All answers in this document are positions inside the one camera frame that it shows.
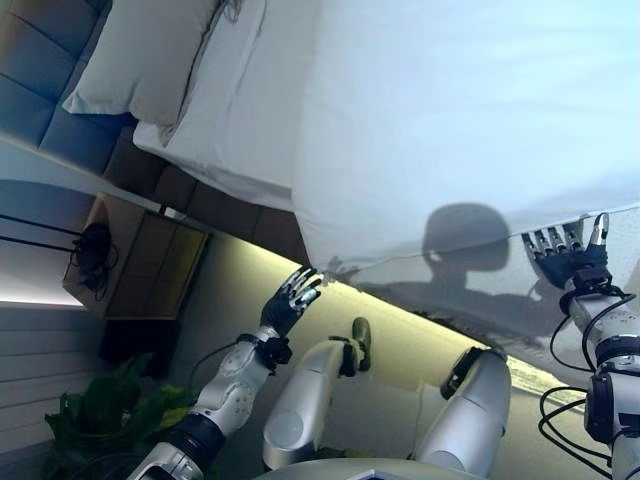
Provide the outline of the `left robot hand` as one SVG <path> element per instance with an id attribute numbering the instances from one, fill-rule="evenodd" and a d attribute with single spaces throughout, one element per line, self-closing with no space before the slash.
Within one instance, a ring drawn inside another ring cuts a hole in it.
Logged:
<path id="1" fill-rule="evenodd" d="M 272 329 L 280 338 L 286 337 L 321 295 L 321 283 L 317 270 L 311 266 L 294 271 L 262 308 L 260 326 Z"/>

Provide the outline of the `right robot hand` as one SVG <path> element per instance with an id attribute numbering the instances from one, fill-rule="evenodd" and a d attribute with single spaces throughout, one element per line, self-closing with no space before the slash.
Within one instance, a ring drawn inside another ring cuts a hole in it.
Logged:
<path id="1" fill-rule="evenodd" d="M 612 282 L 606 246 L 609 220 L 608 213 L 598 214 L 586 241 L 583 220 L 523 233 L 521 239 L 551 285 L 564 290 L 572 282 L 578 290 L 591 290 Z"/>

